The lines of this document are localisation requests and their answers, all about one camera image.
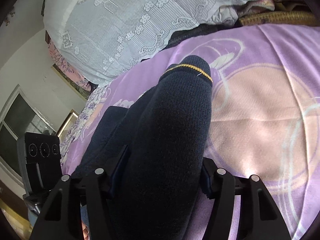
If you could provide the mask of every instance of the brown fabric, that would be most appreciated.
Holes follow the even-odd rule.
[[[273,0],[273,2],[276,11],[311,11],[304,0]]]
[[[293,25],[307,25],[320,26],[320,22],[315,15],[310,12],[268,12],[256,15],[249,15],[239,18],[242,26],[277,23],[277,24],[293,24]]]
[[[47,31],[45,31],[45,42],[47,43],[47,44],[49,44],[50,43],[50,41],[51,41],[51,38],[50,38],[50,36],[49,36],[49,33],[47,33]]]

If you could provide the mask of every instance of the window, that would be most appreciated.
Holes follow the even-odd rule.
[[[4,109],[6,111],[3,110],[0,115],[0,162],[21,176],[17,139],[25,132],[55,135],[55,131],[41,114],[37,114],[37,110],[25,101],[19,87],[10,96]]]

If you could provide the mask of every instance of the pink fabric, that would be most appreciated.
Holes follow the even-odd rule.
[[[244,15],[262,13],[266,10],[275,10],[275,3],[273,0],[249,1],[244,6],[241,6],[241,10],[238,10],[237,14],[239,17],[242,17]]]
[[[64,145],[72,174],[109,106],[129,108],[171,64],[198,55],[211,68],[212,117],[204,156],[236,176],[257,174],[299,240],[320,209],[320,28],[253,25],[183,41],[116,78],[86,106]],[[240,216],[235,208],[229,240]],[[201,240],[213,200],[199,193],[184,240]]]
[[[88,80],[81,75],[75,67],[65,60],[52,41],[49,43],[49,53],[54,63],[68,78],[84,90],[91,91],[91,86],[88,83]]]

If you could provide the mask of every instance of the finger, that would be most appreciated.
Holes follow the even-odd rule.
[[[88,236],[89,232],[87,229],[83,230],[83,237],[86,238]]]
[[[85,230],[85,228],[87,227],[82,221],[81,221],[81,223],[82,223],[82,230]]]

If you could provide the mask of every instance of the ceiling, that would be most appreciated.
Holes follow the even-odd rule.
[[[15,16],[8,17],[10,24],[0,26],[0,69],[27,40],[44,28],[42,3],[43,0],[17,0]]]

